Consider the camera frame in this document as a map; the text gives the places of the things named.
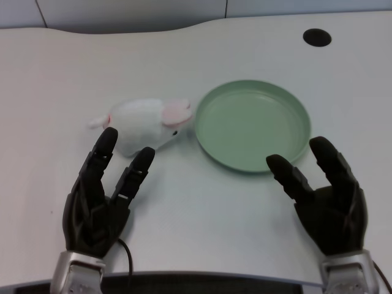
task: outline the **black cable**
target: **black cable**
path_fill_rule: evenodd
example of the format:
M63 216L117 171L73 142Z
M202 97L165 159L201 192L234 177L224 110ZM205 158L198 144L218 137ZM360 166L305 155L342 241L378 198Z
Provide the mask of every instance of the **black cable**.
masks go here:
M228 0L226 0L225 18L227 18L227 5L228 5Z
M380 277L381 277L381 280L384 282L386 288L388 289L388 292L389 292L390 294L392 294L392 288L391 288L390 283L388 282L388 280L386 279L386 277L384 276L384 274L382 273L381 269L380 269L379 266L376 264L376 262L373 262L373 264L374 264L375 270L379 273L379 275L380 275Z
M127 252L127 255L128 255L128 264L129 264L128 288L130 288L130 280L132 279L132 274L134 273L134 264L132 262L132 256L130 254L130 251L129 251L129 248L128 248L127 244L123 240L118 239L117 242L120 243L122 245L122 247L124 247L124 249L125 249L125 251Z

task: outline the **round dish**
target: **round dish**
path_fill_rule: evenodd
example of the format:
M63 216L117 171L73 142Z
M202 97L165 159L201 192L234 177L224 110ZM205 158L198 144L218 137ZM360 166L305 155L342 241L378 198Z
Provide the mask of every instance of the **round dish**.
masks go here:
M265 157L293 162L307 148L311 121L301 102L263 81L221 85L200 102L195 131L203 149L221 164L243 172L267 172Z

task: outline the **white wall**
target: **white wall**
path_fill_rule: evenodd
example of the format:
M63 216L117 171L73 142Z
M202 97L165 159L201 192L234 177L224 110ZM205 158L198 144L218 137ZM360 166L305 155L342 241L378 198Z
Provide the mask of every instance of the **white wall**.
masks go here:
M392 10L392 0L228 0L227 17Z
M226 0L38 0L49 28L71 32L144 32L225 17Z
M392 0L227 0L227 17L392 10ZM164 31L225 17L226 0L38 0L49 28ZM0 28L44 27L35 0L0 0Z
M35 0L0 0L0 28L44 27Z

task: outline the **plush toy ear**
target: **plush toy ear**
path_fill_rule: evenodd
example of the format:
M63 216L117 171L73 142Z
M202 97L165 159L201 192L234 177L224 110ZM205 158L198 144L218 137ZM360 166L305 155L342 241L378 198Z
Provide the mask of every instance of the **plush toy ear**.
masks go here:
M192 117L188 100L174 100L165 105L162 112L162 123L167 127L182 124Z

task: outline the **stuffed toy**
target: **stuffed toy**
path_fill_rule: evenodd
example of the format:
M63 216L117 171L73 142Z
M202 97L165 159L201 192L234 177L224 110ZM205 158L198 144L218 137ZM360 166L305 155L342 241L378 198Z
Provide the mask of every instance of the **stuffed toy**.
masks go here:
M130 100L115 105L109 114L93 119L89 127L115 128L118 131L116 147L129 157L144 147L158 149L174 139L191 117L188 100Z

